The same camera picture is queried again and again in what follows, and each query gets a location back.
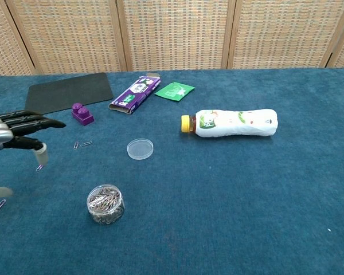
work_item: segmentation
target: green packet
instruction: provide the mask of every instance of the green packet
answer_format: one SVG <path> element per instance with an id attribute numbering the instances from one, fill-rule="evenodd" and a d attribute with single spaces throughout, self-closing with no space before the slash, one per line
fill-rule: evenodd
<path id="1" fill-rule="evenodd" d="M 165 99 L 180 101 L 193 89 L 195 89 L 195 87 L 178 82 L 172 82 L 164 88 L 160 89 L 157 93 L 155 93 L 155 95 L 164 97 Z"/>

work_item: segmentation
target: white bottle label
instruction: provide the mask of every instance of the white bottle label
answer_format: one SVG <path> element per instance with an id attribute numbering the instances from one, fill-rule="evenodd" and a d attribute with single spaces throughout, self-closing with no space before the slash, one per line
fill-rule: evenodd
<path id="1" fill-rule="evenodd" d="M 205 138 L 229 135 L 270 136 L 277 129 L 277 114 L 271 109 L 234 112 L 202 110 L 196 114 L 196 134 Z"/>

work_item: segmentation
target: jar of paper clips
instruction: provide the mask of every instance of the jar of paper clips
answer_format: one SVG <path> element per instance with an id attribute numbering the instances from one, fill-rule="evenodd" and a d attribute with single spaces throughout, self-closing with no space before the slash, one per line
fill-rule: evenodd
<path id="1" fill-rule="evenodd" d="M 124 202 L 120 190 L 111 184 L 94 188 L 87 198 L 88 211 L 95 222 L 109 225 L 124 213 Z"/>

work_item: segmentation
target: purple toy block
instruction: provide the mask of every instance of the purple toy block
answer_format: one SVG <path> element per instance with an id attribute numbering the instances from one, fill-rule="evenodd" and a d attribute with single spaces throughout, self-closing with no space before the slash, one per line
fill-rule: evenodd
<path id="1" fill-rule="evenodd" d="M 71 114 L 84 126 L 94 121 L 94 117 L 91 115 L 88 108 L 83 107 L 80 103 L 75 103 L 73 105 Z"/>

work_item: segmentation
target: yellow bottle cap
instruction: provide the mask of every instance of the yellow bottle cap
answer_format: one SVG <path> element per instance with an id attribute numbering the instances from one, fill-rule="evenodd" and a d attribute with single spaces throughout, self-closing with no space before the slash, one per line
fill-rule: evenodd
<path id="1" fill-rule="evenodd" d="M 190 132 L 190 116 L 181 116 L 181 132 Z"/>

